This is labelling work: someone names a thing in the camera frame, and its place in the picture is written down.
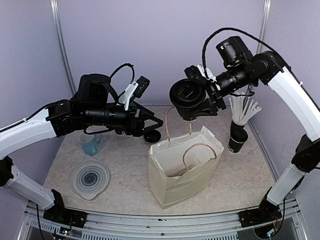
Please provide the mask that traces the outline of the black cup lid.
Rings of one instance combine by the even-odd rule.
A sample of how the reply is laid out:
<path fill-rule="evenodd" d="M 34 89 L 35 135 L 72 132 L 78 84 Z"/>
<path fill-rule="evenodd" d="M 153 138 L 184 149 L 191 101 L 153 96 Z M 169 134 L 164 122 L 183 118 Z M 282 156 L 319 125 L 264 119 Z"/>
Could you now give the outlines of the black cup lid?
<path fill-rule="evenodd" d="M 248 137 L 248 133 L 243 128 L 234 128 L 230 131 L 230 138 L 234 142 L 245 143 Z"/>
<path fill-rule="evenodd" d="M 202 86 L 185 78 L 172 85 L 169 98 L 176 107 L 190 109 L 201 104 L 206 98 L 206 93 Z"/>

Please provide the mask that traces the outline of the black paper coffee cup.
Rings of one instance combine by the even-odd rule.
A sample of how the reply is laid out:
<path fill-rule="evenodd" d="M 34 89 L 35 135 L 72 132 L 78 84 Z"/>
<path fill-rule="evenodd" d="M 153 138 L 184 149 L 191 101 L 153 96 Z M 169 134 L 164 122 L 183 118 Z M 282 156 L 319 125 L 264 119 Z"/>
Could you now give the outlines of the black paper coffee cup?
<path fill-rule="evenodd" d="M 238 153 L 241 148 L 243 147 L 245 142 L 243 143 L 238 143 L 238 142 L 235 142 L 231 139 L 231 136 L 229 138 L 229 142 L 228 142 L 228 150 L 231 152 L 231 153 Z"/>

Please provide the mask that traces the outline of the right aluminium post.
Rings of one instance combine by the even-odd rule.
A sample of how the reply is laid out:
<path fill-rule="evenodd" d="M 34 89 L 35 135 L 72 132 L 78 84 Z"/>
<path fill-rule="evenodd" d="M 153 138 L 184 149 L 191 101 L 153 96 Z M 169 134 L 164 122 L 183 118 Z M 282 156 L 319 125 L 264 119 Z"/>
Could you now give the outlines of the right aluminium post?
<path fill-rule="evenodd" d="M 261 17 L 261 23 L 260 23 L 259 35 L 258 35 L 258 38 L 263 42 L 266 40 L 266 36 L 267 36 L 271 6 L 272 6 L 272 0 L 263 1 L 262 17 Z"/>

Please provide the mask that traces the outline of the blue glass cup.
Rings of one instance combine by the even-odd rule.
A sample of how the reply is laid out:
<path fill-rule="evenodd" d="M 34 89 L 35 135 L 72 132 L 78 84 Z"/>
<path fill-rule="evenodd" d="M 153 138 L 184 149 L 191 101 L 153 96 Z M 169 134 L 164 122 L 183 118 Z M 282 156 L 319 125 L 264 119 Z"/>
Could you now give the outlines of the blue glass cup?
<path fill-rule="evenodd" d="M 89 131 L 88 133 L 82 132 L 78 136 L 78 142 L 80 143 L 84 153 L 88 156 L 95 156 L 99 153 L 99 144 L 102 140 L 101 133 L 93 133 Z"/>

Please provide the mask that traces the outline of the aluminium front rail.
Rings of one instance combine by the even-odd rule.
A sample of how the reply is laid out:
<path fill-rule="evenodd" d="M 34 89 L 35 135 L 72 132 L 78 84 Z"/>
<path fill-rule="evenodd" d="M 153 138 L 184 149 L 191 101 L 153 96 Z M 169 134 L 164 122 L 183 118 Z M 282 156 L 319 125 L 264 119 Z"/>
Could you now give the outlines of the aluminium front rail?
<path fill-rule="evenodd" d="M 240 210 L 192 215 L 134 215 L 86 211 L 83 227 L 44 219 L 29 202 L 22 215 L 18 240 L 255 240 L 269 222 L 243 227 Z"/>

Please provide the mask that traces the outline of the cream paper bag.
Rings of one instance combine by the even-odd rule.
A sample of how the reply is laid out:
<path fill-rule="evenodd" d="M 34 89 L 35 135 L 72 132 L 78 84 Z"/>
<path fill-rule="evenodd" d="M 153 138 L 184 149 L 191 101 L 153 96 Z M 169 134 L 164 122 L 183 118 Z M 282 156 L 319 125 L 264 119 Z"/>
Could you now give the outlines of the cream paper bag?
<path fill-rule="evenodd" d="M 224 151 L 206 127 L 171 137 L 150 146 L 149 189 L 161 209 L 170 208 L 202 191 L 214 175 Z"/>

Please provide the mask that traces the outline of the wrapped white straws bundle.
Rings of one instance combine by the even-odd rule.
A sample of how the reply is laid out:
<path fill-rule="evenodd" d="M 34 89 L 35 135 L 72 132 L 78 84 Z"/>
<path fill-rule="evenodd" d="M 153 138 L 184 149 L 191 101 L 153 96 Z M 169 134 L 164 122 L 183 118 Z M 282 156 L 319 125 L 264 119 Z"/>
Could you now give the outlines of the wrapped white straws bundle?
<path fill-rule="evenodd" d="M 262 110 L 261 106 L 258 106 L 258 102 L 250 96 L 245 100 L 244 92 L 235 92 L 235 96 L 232 95 L 228 98 L 232 120 L 238 123 L 247 123 L 255 114 Z"/>

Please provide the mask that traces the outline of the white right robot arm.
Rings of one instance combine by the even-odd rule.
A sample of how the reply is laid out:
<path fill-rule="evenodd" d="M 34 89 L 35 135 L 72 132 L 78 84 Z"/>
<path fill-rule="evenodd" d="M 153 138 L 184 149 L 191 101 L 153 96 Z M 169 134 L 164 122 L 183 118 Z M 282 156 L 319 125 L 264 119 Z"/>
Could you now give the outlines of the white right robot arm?
<path fill-rule="evenodd" d="M 269 35 L 266 43 L 275 48 L 292 67 L 297 78 L 316 101 L 320 102 L 320 41 L 317 37 L 285 34 Z M 295 147 L 304 131 L 285 103 L 265 86 L 254 95 L 262 111 L 251 119 L 277 174 L 282 174 L 290 163 Z M 313 170 L 293 193 L 303 209 L 320 206 L 320 172 Z"/>

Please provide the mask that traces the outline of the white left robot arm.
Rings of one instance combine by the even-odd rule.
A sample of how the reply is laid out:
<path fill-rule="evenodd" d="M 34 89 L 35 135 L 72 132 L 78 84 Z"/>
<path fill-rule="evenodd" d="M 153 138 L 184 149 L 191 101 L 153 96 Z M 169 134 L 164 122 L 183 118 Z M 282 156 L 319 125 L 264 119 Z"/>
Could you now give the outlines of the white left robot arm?
<path fill-rule="evenodd" d="M 144 76 L 131 81 L 122 94 L 112 87 L 110 76 L 92 73 L 80 78 L 70 99 L 49 103 L 30 116 L 0 130 L 0 185 L 38 205 L 63 223 L 70 218 L 61 194 L 47 189 L 22 171 L 41 167 L 43 142 L 75 131 L 89 133 L 101 126 L 103 133 L 142 137 L 158 129 L 163 121 L 137 103 L 150 81 Z"/>

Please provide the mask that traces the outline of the stack of black lids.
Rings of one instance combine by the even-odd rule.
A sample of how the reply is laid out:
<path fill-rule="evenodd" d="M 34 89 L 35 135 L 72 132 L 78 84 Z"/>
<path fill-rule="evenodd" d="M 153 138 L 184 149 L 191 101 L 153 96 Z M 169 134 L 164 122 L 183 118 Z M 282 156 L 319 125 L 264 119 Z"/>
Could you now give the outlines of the stack of black lids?
<path fill-rule="evenodd" d="M 152 132 L 149 132 L 143 135 L 144 140 L 150 144 L 155 144 L 159 142 L 161 140 L 161 137 L 162 135 L 158 130 L 154 130 Z"/>

